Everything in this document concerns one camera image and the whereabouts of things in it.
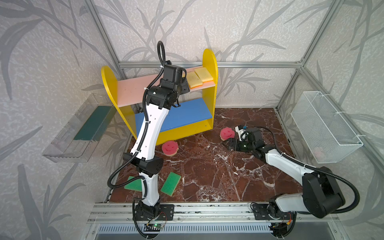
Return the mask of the pink smiley sponge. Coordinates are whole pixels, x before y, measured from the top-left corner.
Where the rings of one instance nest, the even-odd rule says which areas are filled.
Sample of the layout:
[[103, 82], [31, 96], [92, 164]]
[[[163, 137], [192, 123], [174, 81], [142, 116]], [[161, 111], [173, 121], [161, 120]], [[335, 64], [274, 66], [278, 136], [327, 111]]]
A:
[[222, 141], [226, 141], [234, 137], [235, 137], [235, 131], [231, 128], [226, 127], [220, 131], [220, 138]]
[[179, 150], [179, 145], [175, 141], [168, 141], [162, 145], [162, 151], [166, 156], [174, 156]]

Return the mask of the yellow sponge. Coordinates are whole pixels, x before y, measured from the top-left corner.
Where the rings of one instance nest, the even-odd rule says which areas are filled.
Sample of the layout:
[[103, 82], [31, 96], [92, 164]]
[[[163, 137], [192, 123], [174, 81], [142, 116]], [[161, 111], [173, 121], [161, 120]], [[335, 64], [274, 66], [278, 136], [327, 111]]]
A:
[[195, 72], [187, 73], [187, 81], [190, 89], [197, 88], [203, 85], [203, 81], [198, 77]]
[[214, 80], [213, 76], [206, 68], [195, 69], [195, 73], [203, 83]]

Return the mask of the green sponge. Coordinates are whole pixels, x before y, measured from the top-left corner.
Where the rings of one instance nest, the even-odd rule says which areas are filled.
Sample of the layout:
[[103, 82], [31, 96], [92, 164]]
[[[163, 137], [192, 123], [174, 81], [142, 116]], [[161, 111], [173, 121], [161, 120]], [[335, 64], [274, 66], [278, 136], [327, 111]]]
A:
[[164, 184], [161, 188], [161, 192], [168, 195], [168, 196], [172, 196], [176, 190], [176, 187], [177, 187], [180, 179], [181, 179], [180, 175], [171, 172], [168, 175], [166, 181], [164, 182]]

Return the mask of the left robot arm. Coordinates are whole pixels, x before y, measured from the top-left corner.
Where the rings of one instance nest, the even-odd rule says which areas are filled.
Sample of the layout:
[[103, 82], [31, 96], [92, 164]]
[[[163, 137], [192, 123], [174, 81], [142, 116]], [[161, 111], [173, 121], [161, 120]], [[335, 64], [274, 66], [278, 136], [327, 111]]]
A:
[[179, 107], [179, 96], [190, 91], [187, 71], [184, 68], [166, 65], [156, 80], [145, 88], [143, 96], [143, 121], [137, 142], [129, 156], [137, 167], [142, 181], [142, 199], [138, 209], [151, 215], [160, 211], [158, 173], [164, 160], [155, 156], [156, 143], [161, 127], [172, 107]]

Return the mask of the green sponge under arm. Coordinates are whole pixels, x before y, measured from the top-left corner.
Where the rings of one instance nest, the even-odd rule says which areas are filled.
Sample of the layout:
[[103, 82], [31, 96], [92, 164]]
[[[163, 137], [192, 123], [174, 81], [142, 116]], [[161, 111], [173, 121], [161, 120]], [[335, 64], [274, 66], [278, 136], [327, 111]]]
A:
[[142, 180], [141, 179], [135, 180], [135, 181], [125, 185], [124, 189], [125, 190], [142, 192]]

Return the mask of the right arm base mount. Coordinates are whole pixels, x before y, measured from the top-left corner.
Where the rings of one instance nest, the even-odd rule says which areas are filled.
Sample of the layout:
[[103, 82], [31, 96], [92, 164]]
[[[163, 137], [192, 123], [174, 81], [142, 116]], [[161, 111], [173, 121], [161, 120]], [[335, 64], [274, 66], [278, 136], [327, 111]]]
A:
[[250, 204], [251, 211], [254, 214], [255, 220], [269, 221], [290, 221], [291, 213], [282, 212], [274, 203], [255, 203]]

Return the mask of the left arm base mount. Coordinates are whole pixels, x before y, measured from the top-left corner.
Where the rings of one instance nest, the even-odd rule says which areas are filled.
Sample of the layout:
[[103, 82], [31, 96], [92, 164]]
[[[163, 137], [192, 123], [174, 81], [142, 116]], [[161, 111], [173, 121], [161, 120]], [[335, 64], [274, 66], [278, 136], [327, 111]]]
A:
[[175, 213], [175, 205], [156, 204], [155, 206], [142, 205], [140, 202], [134, 208], [134, 216], [137, 221], [172, 221]]

